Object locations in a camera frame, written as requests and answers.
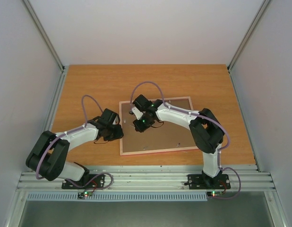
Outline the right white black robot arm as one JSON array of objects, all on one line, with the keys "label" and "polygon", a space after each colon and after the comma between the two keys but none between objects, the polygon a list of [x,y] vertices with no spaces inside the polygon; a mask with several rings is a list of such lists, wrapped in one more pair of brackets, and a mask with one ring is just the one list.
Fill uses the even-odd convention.
[{"label": "right white black robot arm", "polygon": [[130,106],[129,113],[136,117],[133,124],[138,132],[151,128],[155,122],[170,122],[188,129],[195,145],[203,153],[201,175],[204,185],[206,188],[213,188],[219,184],[222,174],[219,149],[225,132],[209,109],[187,110],[162,99],[150,101],[143,95],[130,102]]}]

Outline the pink photo frame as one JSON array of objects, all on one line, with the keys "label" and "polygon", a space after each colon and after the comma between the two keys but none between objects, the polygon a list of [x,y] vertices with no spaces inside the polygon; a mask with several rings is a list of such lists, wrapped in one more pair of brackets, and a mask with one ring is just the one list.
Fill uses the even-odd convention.
[{"label": "pink photo frame", "polygon": [[145,132],[135,131],[134,115],[129,114],[129,101],[119,102],[120,124],[124,136],[120,139],[120,155],[140,155],[197,149],[191,132],[170,122],[156,122]]}]

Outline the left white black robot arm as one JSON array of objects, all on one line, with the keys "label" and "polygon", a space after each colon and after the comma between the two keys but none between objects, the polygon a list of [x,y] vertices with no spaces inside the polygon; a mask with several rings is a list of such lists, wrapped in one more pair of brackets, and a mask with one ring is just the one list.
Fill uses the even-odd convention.
[{"label": "left white black robot arm", "polygon": [[65,132],[44,131],[26,159],[26,166],[35,171],[36,179],[65,180],[76,188],[86,188],[98,176],[78,163],[67,162],[68,152],[90,141],[102,138],[106,142],[124,136],[119,115],[105,109],[87,123]]}]

